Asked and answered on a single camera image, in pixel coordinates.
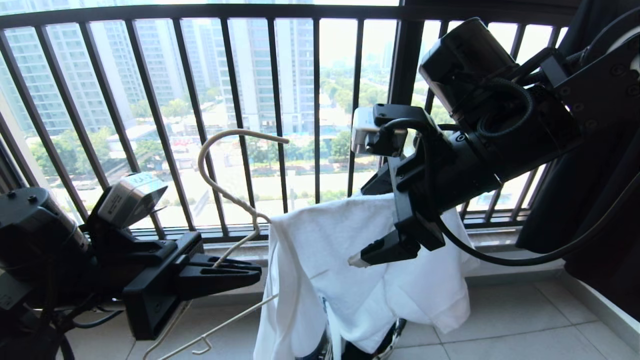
white hanger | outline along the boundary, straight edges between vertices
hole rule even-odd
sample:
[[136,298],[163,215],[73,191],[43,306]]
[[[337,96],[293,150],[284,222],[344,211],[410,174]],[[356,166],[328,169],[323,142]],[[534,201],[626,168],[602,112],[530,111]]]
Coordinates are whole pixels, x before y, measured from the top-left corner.
[[[245,130],[245,129],[231,129],[231,130],[221,131],[221,132],[215,134],[214,136],[210,137],[202,145],[202,149],[200,149],[200,154],[198,155],[198,169],[200,170],[200,175],[202,176],[204,181],[213,188],[213,190],[215,192],[218,192],[224,198],[230,200],[231,202],[233,202],[234,204],[240,206],[241,208],[246,210],[249,214],[251,214],[252,223],[253,223],[253,232],[251,234],[249,234],[247,237],[245,237],[242,240],[240,240],[239,242],[237,242],[236,244],[234,244],[222,256],[220,256],[219,260],[217,260],[215,262],[215,264],[213,265],[214,268],[220,266],[220,264],[222,264],[222,262],[224,262],[224,260],[227,259],[229,257],[229,255],[231,255],[231,253],[233,251],[235,251],[240,246],[242,246],[244,243],[248,242],[249,240],[255,238],[256,236],[258,236],[260,234],[260,227],[258,226],[258,218],[263,218],[264,220],[266,220],[267,223],[271,222],[271,219],[269,219],[269,217],[267,215],[259,213],[255,208],[251,207],[251,205],[249,205],[246,201],[238,199],[237,197],[233,196],[231,193],[229,193],[228,191],[223,189],[220,185],[218,185],[215,181],[213,181],[213,179],[211,179],[209,177],[209,175],[207,174],[207,172],[205,171],[204,160],[205,160],[205,157],[207,156],[207,153],[209,152],[209,148],[215,142],[217,142],[218,140],[220,140],[220,139],[222,139],[222,138],[224,138],[226,136],[231,136],[231,135],[253,136],[253,137],[256,137],[256,138],[261,138],[261,139],[274,141],[274,142],[279,142],[279,143],[289,143],[288,139],[285,139],[285,138],[282,138],[282,137],[279,137],[279,136],[273,136],[273,135],[257,133],[255,131],[250,131],[250,130]],[[272,301],[273,299],[275,299],[277,297],[278,297],[278,294],[270,296],[269,298],[259,302],[258,304],[250,307],[249,309],[243,311],[242,313],[240,313],[238,315],[235,315],[233,318],[227,320],[223,324],[221,324],[221,325],[219,325],[219,326],[217,326],[217,327],[205,332],[204,334],[200,335],[199,337],[195,338],[194,340],[191,340],[189,343],[186,343],[185,345],[175,349],[174,351],[170,352],[169,354],[164,355],[160,359],[168,359],[169,357],[174,356],[174,355],[178,354],[179,352],[182,352],[183,350],[187,349],[191,345],[194,345],[195,343],[198,343],[199,341],[204,341],[204,343],[207,345],[207,348],[204,349],[204,350],[200,350],[200,351],[194,350],[194,351],[192,351],[192,353],[195,354],[195,355],[202,355],[202,354],[206,353],[207,351],[212,349],[211,343],[209,342],[209,340],[207,340],[208,336],[210,336],[214,332],[222,329],[223,327],[242,319],[246,315],[250,314],[254,310],[260,308],[261,306],[267,304],[268,302]],[[190,305],[191,305],[191,301],[185,302],[182,305],[182,307],[174,314],[173,318],[171,319],[171,321],[167,325],[164,333],[160,336],[160,338],[149,349],[147,349],[147,351],[145,352],[145,354],[143,356],[143,360],[147,360],[147,357],[149,356],[149,354],[154,349],[156,349],[164,341],[164,339],[166,339],[166,337],[169,335],[169,333],[171,333],[171,331],[175,327],[175,324],[178,323],[178,321],[180,320],[182,315],[187,311],[187,309],[189,308]]]

black cloth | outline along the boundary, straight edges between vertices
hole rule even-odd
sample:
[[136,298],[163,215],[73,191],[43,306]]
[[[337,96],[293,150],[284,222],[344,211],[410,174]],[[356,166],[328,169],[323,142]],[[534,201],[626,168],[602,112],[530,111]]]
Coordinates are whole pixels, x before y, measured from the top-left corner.
[[[583,50],[638,0],[585,0],[561,45],[565,55]],[[547,253],[587,231],[640,170],[640,114],[618,123],[560,158],[549,174],[517,247]],[[583,249],[566,256],[565,270],[640,320],[640,190]]]

floor tile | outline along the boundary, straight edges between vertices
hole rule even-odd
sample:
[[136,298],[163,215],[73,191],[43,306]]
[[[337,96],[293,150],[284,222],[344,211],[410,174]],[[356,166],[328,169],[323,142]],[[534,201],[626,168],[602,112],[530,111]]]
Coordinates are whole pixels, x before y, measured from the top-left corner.
[[[76,321],[88,323],[100,320],[104,313],[87,312]],[[76,359],[126,359],[136,340],[129,331],[127,315],[116,318],[92,329],[73,329],[67,333]],[[62,359],[58,352],[57,359]]]
[[[175,350],[215,326],[227,321],[234,315],[241,313],[246,310],[247,307],[248,306],[228,306],[187,310],[173,332],[162,345],[153,351],[150,358],[157,359]],[[192,350],[203,350],[206,348],[206,345],[200,342],[172,357],[172,360],[251,359],[253,357],[253,347],[255,346],[255,339],[258,333],[259,320],[259,313],[252,313],[209,336],[207,339],[211,342],[213,349],[205,356],[196,356],[191,353]],[[128,359],[142,359],[143,354],[152,344],[153,341],[137,341]]]
[[535,285],[572,324],[598,320],[585,305],[562,286],[560,281],[541,281],[536,282]]
[[444,344],[451,360],[604,360],[574,327]]
[[519,334],[571,325],[532,284],[470,288],[471,315],[443,343]]
[[436,335],[433,326],[421,323],[407,322],[402,335],[398,339],[396,348],[418,347],[422,345],[439,344],[440,339]]
[[619,337],[602,322],[584,323],[576,327],[608,360],[640,359],[638,353],[633,351],[624,341],[620,340]]
[[449,357],[442,345],[429,345],[397,348],[391,353],[389,360],[449,360]]

glass window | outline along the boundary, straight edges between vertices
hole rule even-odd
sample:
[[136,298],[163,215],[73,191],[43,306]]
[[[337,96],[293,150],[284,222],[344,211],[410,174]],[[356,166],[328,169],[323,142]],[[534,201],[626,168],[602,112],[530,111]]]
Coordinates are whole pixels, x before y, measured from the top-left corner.
[[260,76],[260,77],[267,77],[267,76],[271,76],[271,70],[256,70],[255,71],[255,75],[256,76]]
[[256,67],[271,67],[271,60],[255,60]]

cable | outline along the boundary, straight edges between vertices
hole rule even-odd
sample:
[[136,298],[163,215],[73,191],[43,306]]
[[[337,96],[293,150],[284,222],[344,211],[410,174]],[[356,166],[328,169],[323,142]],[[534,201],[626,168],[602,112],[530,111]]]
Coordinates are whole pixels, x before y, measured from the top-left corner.
[[105,316],[104,318],[101,318],[100,320],[96,320],[94,322],[90,322],[90,323],[79,323],[79,322],[75,322],[74,326],[79,328],[79,329],[91,329],[92,327],[96,327],[96,326],[100,326],[106,322],[108,322],[109,320],[113,319],[114,317],[122,314],[122,310],[118,310],[118,311],[114,311],[113,313],[108,314],[107,316]]
[[[435,209],[432,199],[433,192],[431,189],[431,185],[433,184],[431,177],[431,164],[429,163],[428,156],[428,147],[426,142],[423,143],[424,155],[425,155],[425,181],[426,183],[426,198],[428,202],[429,209]],[[549,252],[548,254],[544,254],[542,256],[538,256],[536,258],[527,258],[527,259],[505,259],[505,258],[497,258],[495,256],[483,254],[478,250],[470,247],[466,243],[462,242],[456,235],[454,235],[451,230],[447,227],[447,225],[442,221],[439,216],[434,216],[435,224],[438,226],[439,230],[443,232],[446,237],[458,248],[467,254],[474,256],[480,260],[486,261],[488,263],[503,265],[503,266],[532,266],[532,265],[540,265],[544,263],[549,263],[551,261],[555,261],[560,259],[561,257],[579,249],[583,245],[587,244],[591,241],[596,235],[602,231],[604,226],[611,220],[611,218],[618,212],[618,209],[624,204],[624,202],[629,198],[629,196],[633,193],[635,189],[640,185],[640,172],[636,174],[636,176],[629,182],[627,187],[620,193],[620,196],[613,202],[611,207],[607,210],[607,212],[602,215],[602,218],[598,220],[589,230],[587,230],[584,234],[578,236],[578,238],[574,239],[569,244],[557,249],[555,251]]]
[[487,120],[489,119],[489,117],[483,117],[480,119],[477,125],[476,131],[478,134],[484,136],[485,138],[502,137],[522,126],[522,124],[527,122],[527,120],[529,120],[533,116],[535,101],[533,99],[533,96],[531,96],[531,94],[525,88],[512,83],[509,80],[501,78],[491,79],[487,82],[487,84],[483,85],[483,87],[492,88],[494,90],[503,90],[512,95],[515,95],[516,97],[519,97],[520,100],[524,102],[525,106],[527,106],[527,111],[524,113],[524,115],[522,115],[522,118],[520,118],[520,120],[516,124],[506,130],[498,131],[497,133],[493,133],[487,129]]
[[62,358],[64,358],[64,360],[76,360],[74,351],[71,349],[71,344],[64,334],[60,341],[60,352],[62,353]]

